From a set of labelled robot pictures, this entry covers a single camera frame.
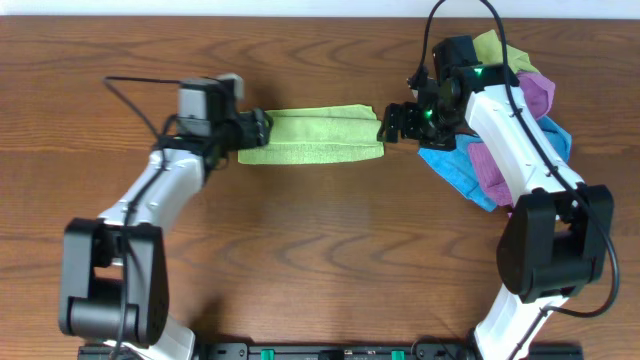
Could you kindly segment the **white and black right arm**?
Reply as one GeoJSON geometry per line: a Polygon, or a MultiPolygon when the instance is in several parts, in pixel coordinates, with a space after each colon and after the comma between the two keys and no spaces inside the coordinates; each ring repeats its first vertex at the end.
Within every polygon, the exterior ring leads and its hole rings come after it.
{"type": "Polygon", "coordinates": [[[488,147],[514,208],[496,250],[500,291],[457,355],[527,358],[550,315],[598,317],[615,301],[613,196],[604,185],[586,184],[561,158],[502,64],[445,66],[422,82],[416,101],[386,107],[378,138],[451,150],[461,127],[488,147]]]}

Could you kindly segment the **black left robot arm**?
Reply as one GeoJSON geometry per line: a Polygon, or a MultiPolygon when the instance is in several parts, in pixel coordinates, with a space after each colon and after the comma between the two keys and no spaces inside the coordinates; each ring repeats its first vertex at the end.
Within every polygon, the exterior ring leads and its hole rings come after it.
{"type": "Polygon", "coordinates": [[[58,326],[96,340],[112,359],[191,359],[196,335],[169,314],[164,238],[186,203],[229,153],[268,144],[262,109],[170,116],[143,173],[95,219],[74,218],[63,236],[58,326]]]}

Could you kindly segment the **light green microfiber cloth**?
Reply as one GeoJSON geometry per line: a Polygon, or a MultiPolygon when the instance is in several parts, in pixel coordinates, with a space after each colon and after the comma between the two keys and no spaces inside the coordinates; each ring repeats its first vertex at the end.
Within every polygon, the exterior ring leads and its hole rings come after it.
{"type": "Polygon", "coordinates": [[[381,122],[367,105],[269,110],[273,119],[269,144],[238,152],[245,165],[347,163],[380,158],[381,122]]]}

